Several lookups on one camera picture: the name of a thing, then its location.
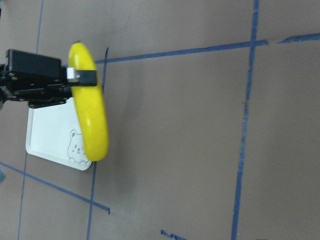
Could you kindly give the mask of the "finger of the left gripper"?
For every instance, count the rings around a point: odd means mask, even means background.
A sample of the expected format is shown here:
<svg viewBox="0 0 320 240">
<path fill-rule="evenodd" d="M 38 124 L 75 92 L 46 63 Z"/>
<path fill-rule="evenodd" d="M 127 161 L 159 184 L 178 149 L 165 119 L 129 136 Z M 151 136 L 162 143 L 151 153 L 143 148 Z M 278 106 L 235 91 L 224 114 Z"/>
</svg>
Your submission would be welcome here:
<svg viewBox="0 0 320 240">
<path fill-rule="evenodd" d="M 94 87 L 97 86 L 97 72 L 95 70 L 78 70 L 74 67 L 67 67 L 66 81 L 72 87 Z"/>
</svg>

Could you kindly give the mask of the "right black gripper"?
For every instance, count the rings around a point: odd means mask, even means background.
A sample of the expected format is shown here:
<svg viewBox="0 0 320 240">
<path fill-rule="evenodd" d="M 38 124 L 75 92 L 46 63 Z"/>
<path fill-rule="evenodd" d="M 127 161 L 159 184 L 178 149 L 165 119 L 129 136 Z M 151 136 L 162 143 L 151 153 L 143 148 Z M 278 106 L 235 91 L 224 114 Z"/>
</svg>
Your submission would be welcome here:
<svg viewBox="0 0 320 240">
<path fill-rule="evenodd" d="M 72 97 L 59 58 L 8 49 L 0 65 L 0 106 L 28 102 L 31 109 L 63 105 Z"/>
</svg>

